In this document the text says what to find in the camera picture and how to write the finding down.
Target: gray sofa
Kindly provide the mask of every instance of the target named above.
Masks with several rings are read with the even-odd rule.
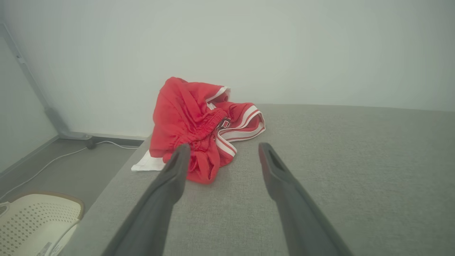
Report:
[[[165,255],[286,255],[258,143],[270,143],[355,255],[455,255],[455,113],[258,104],[267,130],[234,146],[213,184],[187,181]],[[131,156],[89,209],[65,256],[99,256],[158,172]]]

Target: metal stand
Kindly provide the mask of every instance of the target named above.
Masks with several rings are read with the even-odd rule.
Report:
[[[3,36],[6,43],[8,44],[11,52],[16,56],[17,62],[24,73],[25,77],[27,78],[30,86],[32,87],[33,91],[35,92],[36,96],[38,97],[39,101],[43,105],[44,111],[46,116],[49,118],[50,122],[56,129],[57,133],[59,134],[60,138],[63,139],[73,139],[73,140],[85,140],[86,146],[89,149],[92,149],[96,146],[96,144],[92,140],[92,136],[84,133],[76,133],[69,130],[68,126],[65,124],[59,113],[50,106],[49,102],[47,101],[46,97],[44,96],[43,92],[39,88],[36,80],[34,79],[33,75],[31,74],[27,63],[22,58],[21,53],[17,45],[14,43],[6,24],[0,23],[0,36]]]

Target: power cord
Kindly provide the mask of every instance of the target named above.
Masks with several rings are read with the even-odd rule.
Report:
[[[117,143],[114,143],[112,141],[108,141],[108,140],[105,140],[105,141],[101,141],[101,142],[98,142],[97,144],[101,144],[101,143],[110,143],[110,144],[114,144],[120,148],[124,148],[124,149],[137,149],[137,148],[127,148],[127,147],[123,147],[123,146],[120,146],[119,144]],[[79,149],[75,152],[72,152],[72,153],[69,153],[69,154],[64,154],[64,155],[61,155],[59,157],[57,157],[56,159],[50,161],[48,164],[46,164],[40,171],[38,171],[33,177],[31,177],[30,179],[26,180],[25,182],[22,182],[21,184],[15,186],[14,188],[12,188],[10,191],[6,192],[2,197],[0,197],[0,200],[2,200],[7,194],[11,193],[13,190],[19,188],[20,186],[24,185],[25,183],[31,181],[33,178],[35,178],[36,176],[38,176],[38,174],[40,174],[44,169],[46,169],[46,167],[48,167],[51,163],[53,163],[54,161],[62,158],[62,157],[65,157],[65,156],[69,156],[69,155],[72,155],[72,154],[76,154],[76,153],[79,153],[81,152],[82,150],[84,149],[87,149],[87,148],[83,148],[83,149]]]

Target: laundry basket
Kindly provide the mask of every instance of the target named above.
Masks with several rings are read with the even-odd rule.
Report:
[[[0,255],[57,255],[84,215],[83,202],[55,192],[24,194],[0,206]]]

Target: white cloth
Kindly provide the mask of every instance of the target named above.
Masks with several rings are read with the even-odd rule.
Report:
[[[150,152],[147,150],[142,159],[137,164],[133,165],[133,167],[131,167],[131,171],[161,171],[165,165],[166,164],[163,162],[163,158],[151,157]]]

